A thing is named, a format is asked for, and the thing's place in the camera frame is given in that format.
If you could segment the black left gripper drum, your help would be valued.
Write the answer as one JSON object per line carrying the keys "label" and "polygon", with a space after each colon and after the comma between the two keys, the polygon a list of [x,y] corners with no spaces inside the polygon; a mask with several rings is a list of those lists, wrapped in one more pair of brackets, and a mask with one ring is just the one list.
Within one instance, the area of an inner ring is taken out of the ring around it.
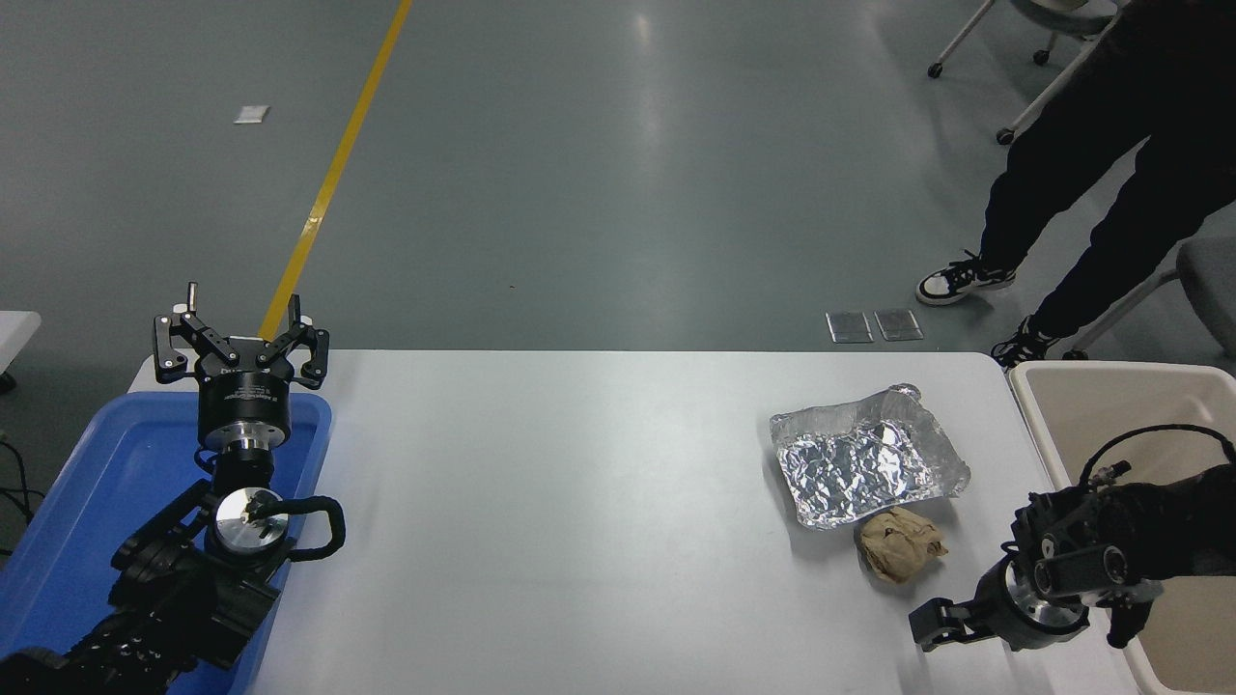
{"label": "black left gripper drum", "polygon": [[222,453],[242,440],[273,449],[290,439],[290,381],[295,369],[286,359],[255,370],[227,369],[219,359],[197,362],[199,383],[198,441]]}

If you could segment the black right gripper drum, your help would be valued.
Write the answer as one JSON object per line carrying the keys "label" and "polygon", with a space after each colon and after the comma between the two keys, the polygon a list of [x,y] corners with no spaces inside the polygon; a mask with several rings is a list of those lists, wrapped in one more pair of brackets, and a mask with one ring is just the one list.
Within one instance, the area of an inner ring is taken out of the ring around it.
{"label": "black right gripper drum", "polygon": [[1011,650],[1043,650],[1072,641],[1088,627],[1086,607],[1062,607],[1039,599],[1010,558],[997,560],[976,581],[970,629],[1002,639]]}

